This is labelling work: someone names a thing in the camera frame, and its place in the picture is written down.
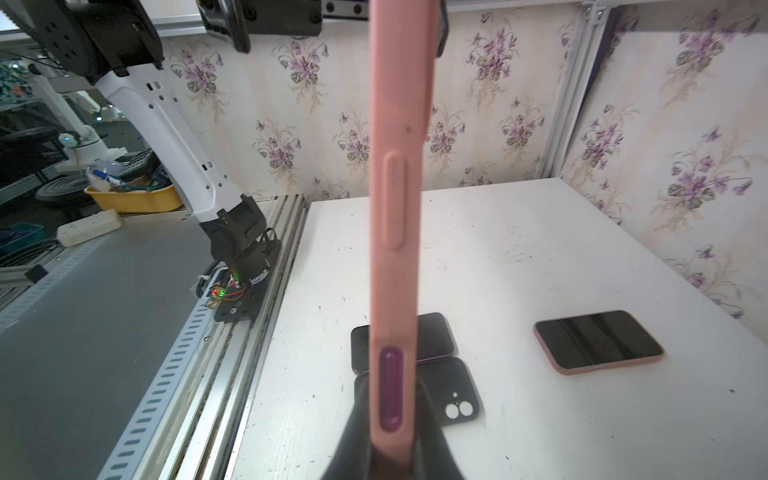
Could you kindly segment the black phone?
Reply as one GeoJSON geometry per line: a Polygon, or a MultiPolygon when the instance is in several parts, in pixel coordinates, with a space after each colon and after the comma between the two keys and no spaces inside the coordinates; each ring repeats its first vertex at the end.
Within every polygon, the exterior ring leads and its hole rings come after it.
{"type": "MultiPolygon", "coordinates": [[[[369,325],[355,327],[350,333],[351,368],[356,375],[369,371],[369,333],[369,325]]],[[[450,327],[441,313],[418,316],[418,365],[451,357],[455,351],[450,327]]]]}

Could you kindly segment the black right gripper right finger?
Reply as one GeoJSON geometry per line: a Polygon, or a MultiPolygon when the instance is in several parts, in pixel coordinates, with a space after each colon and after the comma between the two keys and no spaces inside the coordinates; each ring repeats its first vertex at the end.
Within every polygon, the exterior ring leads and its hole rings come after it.
{"type": "Polygon", "coordinates": [[[415,444],[412,450],[413,479],[449,480],[464,478],[451,451],[429,394],[421,379],[416,383],[415,444]]]}

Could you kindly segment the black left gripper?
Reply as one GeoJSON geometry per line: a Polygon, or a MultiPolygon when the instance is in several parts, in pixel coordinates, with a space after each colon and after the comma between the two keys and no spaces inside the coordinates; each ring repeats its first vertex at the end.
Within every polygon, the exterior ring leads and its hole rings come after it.
{"type": "Polygon", "coordinates": [[[318,36],[322,2],[306,0],[198,0],[208,34],[249,53],[251,35],[318,36]]]}

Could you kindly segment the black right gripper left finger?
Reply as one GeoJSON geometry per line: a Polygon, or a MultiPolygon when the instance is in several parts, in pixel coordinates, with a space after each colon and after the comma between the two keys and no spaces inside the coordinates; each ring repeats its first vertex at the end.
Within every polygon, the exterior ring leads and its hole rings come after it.
{"type": "Polygon", "coordinates": [[[337,448],[322,479],[364,480],[370,478],[372,443],[370,439],[369,377],[359,376],[355,399],[337,448]]]}

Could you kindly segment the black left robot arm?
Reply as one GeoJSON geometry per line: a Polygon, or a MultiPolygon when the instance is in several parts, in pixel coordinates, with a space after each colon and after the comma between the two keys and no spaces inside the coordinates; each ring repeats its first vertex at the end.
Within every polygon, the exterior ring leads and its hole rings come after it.
{"type": "Polygon", "coordinates": [[[84,77],[137,128],[188,200],[215,257],[261,235],[258,209],[207,155],[167,92],[160,36],[139,1],[24,1],[28,34],[84,77]]]}

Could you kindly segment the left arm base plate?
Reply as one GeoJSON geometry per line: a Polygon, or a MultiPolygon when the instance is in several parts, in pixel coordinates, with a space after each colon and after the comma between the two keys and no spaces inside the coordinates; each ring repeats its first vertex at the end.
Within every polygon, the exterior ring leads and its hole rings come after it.
{"type": "Polygon", "coordinates": [[[266,272],[253,281],[237,281],[222,262],[213,261],[198,276],[191,291],[204,306],[213,311],[215,322],[232,323],[255,320],[266,302],[269,282],[277,273],[282,242],[273,228],[257,240],[258,251],[265,256],[266,272]]]}

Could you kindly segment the black phone case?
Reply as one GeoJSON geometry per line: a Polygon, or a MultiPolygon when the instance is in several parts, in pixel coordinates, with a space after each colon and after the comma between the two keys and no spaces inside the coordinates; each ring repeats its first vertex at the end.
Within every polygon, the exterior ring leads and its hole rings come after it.
{"type": "Polygon", "coordinates": [[[418,364],[416,372],[441,427],[468,423],[479,417],[480,397],[461,359],[450,357],[418,364]]]}

